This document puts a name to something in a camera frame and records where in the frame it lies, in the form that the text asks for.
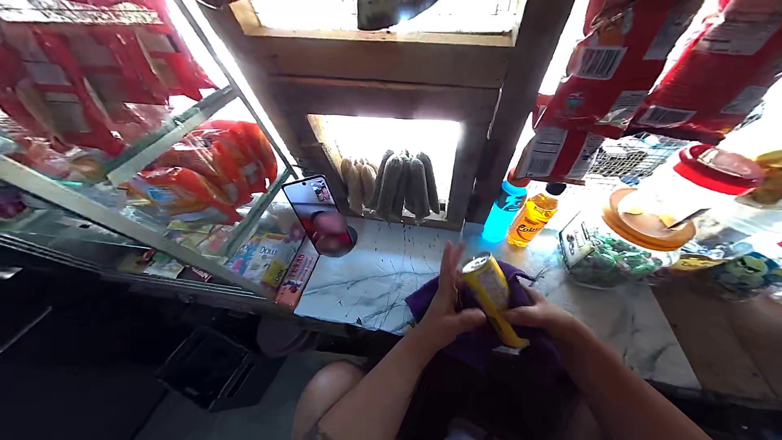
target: black bottle cap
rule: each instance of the black bottle cap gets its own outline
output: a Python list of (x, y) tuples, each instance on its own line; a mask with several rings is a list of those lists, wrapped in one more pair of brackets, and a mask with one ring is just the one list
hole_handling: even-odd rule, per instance
[(546, 185), (546, 192), (552, 196), (558, 196), (565, 191), (566, 186), (564, 183), (549, 183)]

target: human hand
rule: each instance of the human hand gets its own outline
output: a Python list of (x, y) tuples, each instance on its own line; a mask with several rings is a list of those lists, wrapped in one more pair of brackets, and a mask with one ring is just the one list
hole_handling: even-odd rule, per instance
[(511, 308), (503, 314), (509, 323), (539, 327), (549, 331), (552, 337), (565, 336), (579, 321), (562, 307), (548, 301), (539, 291), (522, 286), (532, 305)]
[(449, 241), (443, 251), (440, 263), (439, 288), (432, 303), (426, 310), (424, 319), (411, 331), (411, 336), (424, 343), (427, 348), (437, 352), (450, 344), (456, 336), (472, 330), (486, 321), (486, 315), (479, 308), (467, 308), (457, 313), (455, 304), (458, 299), (457, 266), (465, 251), (464, 244), (456, 247)]

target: phone screen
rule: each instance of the phone screen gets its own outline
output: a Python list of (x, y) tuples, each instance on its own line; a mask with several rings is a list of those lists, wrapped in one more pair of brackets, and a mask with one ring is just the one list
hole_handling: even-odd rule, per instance
[(287, 183), (282, 192), (318, 253), (340, 256), (353, 248), (347, 221), (339, 213), (325, 177), (315, 175)]

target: blue bottle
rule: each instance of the blue bottle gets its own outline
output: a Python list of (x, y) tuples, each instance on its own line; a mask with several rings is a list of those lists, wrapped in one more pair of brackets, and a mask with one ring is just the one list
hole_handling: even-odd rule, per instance
[(494, 201), (486, 224), (483, 225), (481, 237), (486, 241), (496, 243), (505, 238), (508, 227), (527, 198), (526, 186), (529, 184), (529, 179), (514, 178), (515, 171), (516, 168), (511, 169), (507, 178), (502, 182), (500, 195)]

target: marble countertop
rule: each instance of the marble countertop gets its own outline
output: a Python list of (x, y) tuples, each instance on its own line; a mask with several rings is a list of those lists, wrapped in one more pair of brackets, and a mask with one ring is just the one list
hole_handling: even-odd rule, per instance
[(321, 257), (296, 308), (299, 316), (401, 334), (412, 321), (404, 299), (439, 273), (448, 240), (464, 241), (465, 255), (491, 251), (536, 277), (535, 288), (581, 319), (643, 378), (700, 388), (690, 363), (648, 286), (595, 290), (569, 281), (557, 233), (545, 229), (526, 248), (480, 237), (482, 225), (461, 233), (360, 218), (356, 247), (341, 258)]

